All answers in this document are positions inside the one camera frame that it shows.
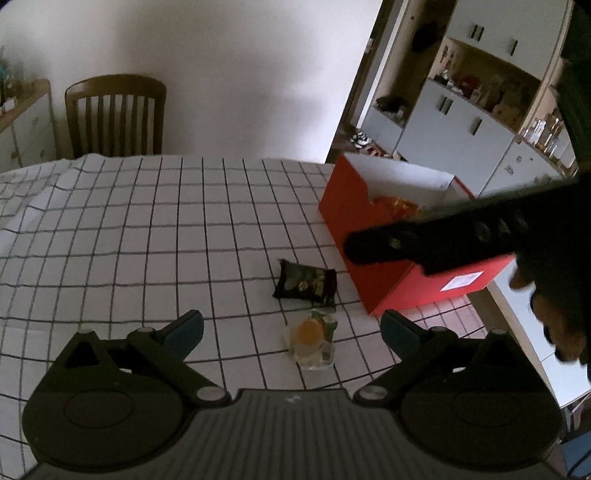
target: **orange food item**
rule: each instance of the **orange food item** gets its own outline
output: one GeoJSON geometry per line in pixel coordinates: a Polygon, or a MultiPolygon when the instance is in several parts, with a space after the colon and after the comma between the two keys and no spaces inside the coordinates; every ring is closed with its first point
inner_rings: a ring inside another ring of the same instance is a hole
{"type": "Polygon", "coordinates": [[[409,220],[420,212],[416,203],[398,197],[382,196],[374,200],[377,205],[383,205],[392,217],[392,221],[409,220]]]}
{"type": "Polygon", "coordinates": [[[313,319],[304,320],[294,332],[294,340],[307,346],[317,345],[324,339],[324,329],[320,322],[313,319]]]}

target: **food packet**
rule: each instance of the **food packet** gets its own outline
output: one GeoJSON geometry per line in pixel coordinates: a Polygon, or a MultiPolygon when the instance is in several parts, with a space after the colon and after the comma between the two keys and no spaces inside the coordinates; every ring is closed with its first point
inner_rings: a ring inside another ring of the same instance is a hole
{"type": "Polygon", "coordinates": [[[298,265],[285,259],[279,262],[281,274],[273,292],[276,299],[310,300],[334,308],[337,286],[335,270],[298,265]]]}
{"type": "Polygon", "coordinates": [[[337,321],[331,315],[312,310],[299,325],[285,328],[284,342],[300,367],[322,370],[333,365],[336,328],[337,321]]]}

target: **screw head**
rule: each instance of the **screw head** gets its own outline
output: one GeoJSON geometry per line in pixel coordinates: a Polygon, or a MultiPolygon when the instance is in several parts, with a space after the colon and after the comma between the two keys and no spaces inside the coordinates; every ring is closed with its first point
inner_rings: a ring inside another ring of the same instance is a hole
{"type": "Polygon", "coordinates": [[[359,390],[359,396],[364,400],[379,401],[388,396],[388,390],[378,385],[366,385],[359,390]]]}
{"type": "Polygon", "coordinates": [[[219,401],[226,396],[226,391],[217,385],[201,387],[197,390],[197,398],[203,401],[219,401]]]}

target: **red cardboard box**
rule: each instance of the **red cardboard box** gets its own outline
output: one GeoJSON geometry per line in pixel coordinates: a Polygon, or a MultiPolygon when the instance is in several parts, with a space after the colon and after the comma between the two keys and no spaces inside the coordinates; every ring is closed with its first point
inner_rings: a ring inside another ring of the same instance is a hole
{"type": "Polygon", "coordinates": [[[347,235],[392,221],[383,205],[373,203],[380,196],[407,199],[423,211],[473,198],[449,173],[367,155],[344,154],[337,160],[319,209],[370,314],[481,290],[511,261],[503,256],[429,277],[410,260],[353,265],[343,254],[347,235]]]}

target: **plastic wrapper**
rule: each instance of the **plastic wrapper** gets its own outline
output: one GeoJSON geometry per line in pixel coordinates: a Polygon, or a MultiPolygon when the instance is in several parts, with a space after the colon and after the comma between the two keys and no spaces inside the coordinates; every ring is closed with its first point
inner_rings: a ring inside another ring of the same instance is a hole
{"type": "Polygon", "coordinates": [[[335,306],[336,271],[280,260],[281,274],[273,292],[276,299],[300,299],[335,306]]]}
{"type": "Polygon", "coordinates": [[[333,335],[337,322],[329,314],[312,310],[299,325],[286,327],[285,346],[302,369],[323,370],[332,367],[335,358],[333,335]]]}
{"type": "Polygon", "coordinates": [[[393,222],[409,220],[417,216],[420,212],[420,208],[416,203],[409,202],[408,200],[399,197],[382,196],[376,198],[374,203],[377,205],[383,205],[391,215],[393,222]]]}

